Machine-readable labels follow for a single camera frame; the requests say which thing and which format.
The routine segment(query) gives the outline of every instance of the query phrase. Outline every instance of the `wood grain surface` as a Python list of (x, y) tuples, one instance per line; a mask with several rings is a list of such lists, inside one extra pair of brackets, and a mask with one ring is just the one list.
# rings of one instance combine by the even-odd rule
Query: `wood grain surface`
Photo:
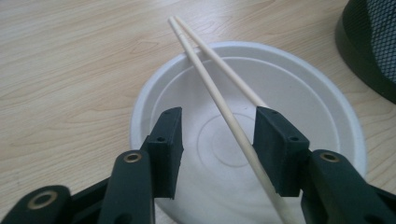
[[(346, 0), (0, 1), (0, 218), (47, 185), (76, 193), (129, 147), (134, 101), (183, 52), (167, 19), (206, 42), (253, 41), (314, 65), (353, 105), (369, 183), (396, 193), (396, 105), (345, 65), (334, 27)], [(157, 223), (174, 223), (159, 211)]]

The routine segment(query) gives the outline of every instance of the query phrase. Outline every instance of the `white plastic bowl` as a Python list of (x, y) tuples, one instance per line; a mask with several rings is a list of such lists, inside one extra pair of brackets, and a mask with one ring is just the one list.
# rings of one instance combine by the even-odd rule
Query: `white plastic bowl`
[[(346, 156), (365, 175), (366, 152), (359, 121), (344, 95), (316, 68), (258, 43), (222, 42), (211, 47), (311, 142)], [(201, 60), (252, 140), (256, 108), (201, 52)], [(140, 148), (160, 114), (181, 106), (185, 151), (176, 198), (157, 204), (178, 223), (279, 223), (243, 153), (204, 83), (185, 54), (161, 67), (134, 105), (131, 146)], [(301, 222), (300, 199), (288, 199)]]

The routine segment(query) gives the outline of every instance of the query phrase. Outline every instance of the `screw hole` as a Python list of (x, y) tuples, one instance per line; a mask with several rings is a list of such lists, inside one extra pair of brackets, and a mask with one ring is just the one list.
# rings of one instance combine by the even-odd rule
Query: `screw hole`
[(330, 162), (339, 162), (340, 159), (338, 159), (337, 156), (335, 156), (332, 153), (329, 152), (323, 152), (322, 154), (320, 154), (320, 157), (325, 160), (325, 161), (330, 161)]
[(294, 142), (297, 142), (298, 140), (300, 140), (298, 137), (290, 137), (289, 139)]
[(142, 155), (139, 153), (131, 153), (124, 157), (124, 161), (126, 162), (136, 162), (140, 161), (140, 159), (142, 159)]
[(384, 221), (377, 216), (374, 215), (367, 215), (364, 217), (364, 220), (366, 220), (367, 223), (373, 223), (373, 224), (382, 224)]
[(163, 138), (163, 137), (158, 137), (158, 138), (157, 138), (157, 141), (159, 141), (159, 142), (164, 142), (164, 141), (165, 141), (165, 138)]
[(130, 224), (131, 222), (132, 216), (128, 213), (123, 213), (114, 220), (114, 224)]
[(54, 190), (46, 190), (38, 193), (33, 199), (29, 201), (27, 207), (36, 210), (48, 206), (53, 203), (58, 197), (58, 193)]

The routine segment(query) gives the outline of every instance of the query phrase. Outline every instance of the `clamp jaw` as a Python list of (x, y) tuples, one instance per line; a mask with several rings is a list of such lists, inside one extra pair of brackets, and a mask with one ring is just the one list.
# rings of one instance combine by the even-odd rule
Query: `clamp jaw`
[(298, 197), (306, 223), (396, 223), (396, 196), (367, 184), (330, 150), (308, 139), (275, 110), (257, 107), (253, 147), (282, 197)]
[(164, 111), (140, 150), (120, 154), (111, 177), (73, 196), (47, 186), (20, 199), (3, 224), (155, 223), (154, 198), (175, 198), (183, 152), (181, 107)]

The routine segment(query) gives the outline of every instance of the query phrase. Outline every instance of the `chopstick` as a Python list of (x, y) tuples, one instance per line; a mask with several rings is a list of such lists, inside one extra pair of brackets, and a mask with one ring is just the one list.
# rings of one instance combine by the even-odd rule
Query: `chopstick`
[(262, 168), (262, 165), (260, 164), (256, 151), (254, 150), (253, 146), (250, 144), (248, 140), (248, 137), (242, 130), (236, 118), (233, 116), (233, 112), (231, 111), (230, 107), (227, 106), (224, 98), (221, 96), (221, 93), (219, 92), (219, 89), (216, 87), (216, 84), (213, 82), (212, 78), (207, 73), (206, 69), (204, 68), (204, 65), (202, 64), (198, 56), (195, 54), (194, 49), (190, 45), (186, 36), (184, 36), (180, 26), (175, 21), (175, 18), (174, 17), (169, 18), (169, 23), (171, 24), (172, 29), (177, 35), (180, 44), (183, 46), (188, 57), (195, 66), (203, 82), (205, 83), (205, 86), (209, 91), (209, 94), (215, 101), (215, 104), (218, 107), (221, 115), (224, 117), (227, 125), (229, 126), (231, 132), (233, 133), (236, 142), (242, 148), (242, 151), (244, 152), (247, 161), (249, 162), (251, 168), (253, 169), (254, 174), (259, 179), (262, 187), (267, 193), (267, 196), (270, 199), (273, 207), (277, 211), (279, 217), (281, 218), (283, 223), (296, 223), (296, 219), (294, 218), (293, 213), (290, 211), (285, 200), (282, 197), (280, 197), (278, 194), (276, 194), (275, 189), (272, 186), (267, 173), (265, 173), (264, 169)]
[(198, 44), (200, 49), (209, 56), (210, 59), (215, 62), (221, 70), (229, 77), (229, 79), (235, 84), (241, 91), (246, 95), (246, 97), (250, 100), (251, 103), (258, 106), (268, 107), (268, 105), (260, 98), (256, 92), (254, 92), (249, 85), (240, 77), (238, 76), (235, 71), (224, 62), (220, 56), (210, 48), (204, 40), (201, 39), (195, 32), (190, 28), (190, 26), (184, 22), (180, 17), (175, 16), (175, 20), (178, 24), (183, 27), (184, 31), (191, 37), (191, 39)]

